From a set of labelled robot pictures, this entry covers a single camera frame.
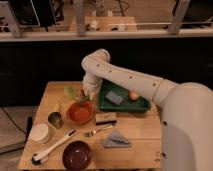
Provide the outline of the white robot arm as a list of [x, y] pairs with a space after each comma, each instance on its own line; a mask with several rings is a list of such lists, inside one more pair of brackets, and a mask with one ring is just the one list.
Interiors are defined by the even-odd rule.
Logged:
[[212, 89], [112, 65], [105, 49], [85, 56], [81, 65], [86, 95], [93, 96], [108, 80], [161, 108], [162, 171], [213, 171]]

